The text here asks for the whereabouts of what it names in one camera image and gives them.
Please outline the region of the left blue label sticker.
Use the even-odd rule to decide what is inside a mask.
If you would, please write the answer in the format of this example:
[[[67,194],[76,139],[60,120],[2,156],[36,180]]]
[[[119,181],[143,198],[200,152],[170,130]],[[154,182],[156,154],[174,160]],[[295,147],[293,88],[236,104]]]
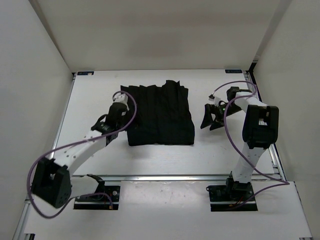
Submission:
[[[92,76],[94,75],[94,71],[78,71],[78,76]]]

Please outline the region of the right blue label sticker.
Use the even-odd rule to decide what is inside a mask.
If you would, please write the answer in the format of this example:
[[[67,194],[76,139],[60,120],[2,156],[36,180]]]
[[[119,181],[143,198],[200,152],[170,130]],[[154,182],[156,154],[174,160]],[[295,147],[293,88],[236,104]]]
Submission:
[[[226,74],[242,74],[243,71],[241,69],[225,69]]]

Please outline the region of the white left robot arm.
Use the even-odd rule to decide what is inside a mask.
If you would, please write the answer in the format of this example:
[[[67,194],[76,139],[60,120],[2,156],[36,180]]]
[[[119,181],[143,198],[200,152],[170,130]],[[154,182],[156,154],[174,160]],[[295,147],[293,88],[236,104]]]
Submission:
[[[115,100],[108,114],[102,115],[84,137],[84,143],[74,145],[55,158],[43,157],[36,165],[31,193],[54,208],[61,208],[73,197],[88,194],[100,200],[105,194],[102,179],[87,174],[74,177],[75,171],[96,152],[118,137],[119,130],[130,120],[125,100]]]

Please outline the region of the black pleated skirt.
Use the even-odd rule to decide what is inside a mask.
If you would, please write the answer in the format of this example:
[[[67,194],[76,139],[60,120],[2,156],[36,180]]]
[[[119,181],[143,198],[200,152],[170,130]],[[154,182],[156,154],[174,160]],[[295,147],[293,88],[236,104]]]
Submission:
[[[195,141],[195,126],[189,109],[189,89],[179,81],[167,80],[164,85],[121,86],[132,95],[137,113],[126,129],[128,145],[182,145]]]

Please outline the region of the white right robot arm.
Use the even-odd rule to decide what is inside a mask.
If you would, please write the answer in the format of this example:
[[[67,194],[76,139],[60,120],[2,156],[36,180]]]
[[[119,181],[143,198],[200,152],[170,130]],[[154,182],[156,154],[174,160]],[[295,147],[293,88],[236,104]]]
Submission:
[[[204,117],[200,128],[215,130],[225,126],[226,118],[240,111],[245,112],[242,128],[244,142],[236,167],[226,180],[224,193],[230,200],[236,200],[250,192],[254,168],[261,155],[278,139],[279,108],[267,105],[256,98],[249,89],[230,87],[227,102],[209,96],[212,104],[204,105]]]

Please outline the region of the left aluminium frame rail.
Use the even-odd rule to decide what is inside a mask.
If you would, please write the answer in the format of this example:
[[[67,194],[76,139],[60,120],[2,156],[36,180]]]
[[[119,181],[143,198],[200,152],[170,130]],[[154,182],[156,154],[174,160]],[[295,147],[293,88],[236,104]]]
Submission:
[[[34,233],[25,233],[25,229],[27,226],[31,209],[32,209],[31,202],[28,198],[26,198],[24,201],[24,206],[23,206],[18,224],[15,228],[12,240],[34,240],[35,239]]]

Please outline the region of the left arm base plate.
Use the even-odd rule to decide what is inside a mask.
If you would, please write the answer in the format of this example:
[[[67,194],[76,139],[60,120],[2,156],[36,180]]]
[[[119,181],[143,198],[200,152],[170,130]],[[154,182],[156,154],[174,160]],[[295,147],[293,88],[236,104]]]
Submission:
[[[97,182],[93,193],[77,196],[74,200],[74,210],[108,210],[119,209],[120,185],[106,185],[106,182],[99,176],[87,174],[85,177]]]

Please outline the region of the blue label sticker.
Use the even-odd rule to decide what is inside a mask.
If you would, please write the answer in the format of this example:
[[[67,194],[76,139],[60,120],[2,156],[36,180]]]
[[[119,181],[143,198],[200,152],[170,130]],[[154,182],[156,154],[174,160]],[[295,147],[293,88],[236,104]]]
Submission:
[[[78,71],[78,76],[92,76],[94,75],[94,71]]]
[[[242,74],[243,71],[241,69],[225,69],[226,74]]]

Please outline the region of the front aluminium rail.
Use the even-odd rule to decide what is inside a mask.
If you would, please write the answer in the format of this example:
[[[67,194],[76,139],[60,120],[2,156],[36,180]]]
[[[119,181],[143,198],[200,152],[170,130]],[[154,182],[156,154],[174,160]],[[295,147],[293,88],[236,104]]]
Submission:
[[[107,182],[169,182],[169,181],[224,181],[228,175],[198,174],[198,175],[99,175]]]

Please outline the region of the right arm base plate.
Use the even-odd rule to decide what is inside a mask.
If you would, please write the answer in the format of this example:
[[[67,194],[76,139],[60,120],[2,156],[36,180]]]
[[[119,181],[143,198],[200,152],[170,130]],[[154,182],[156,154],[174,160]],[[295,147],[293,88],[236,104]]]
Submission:
[[[251,182],[239,183],[232,177],[223,185],[209,185],[211,212],[256,212],[258,207]]]

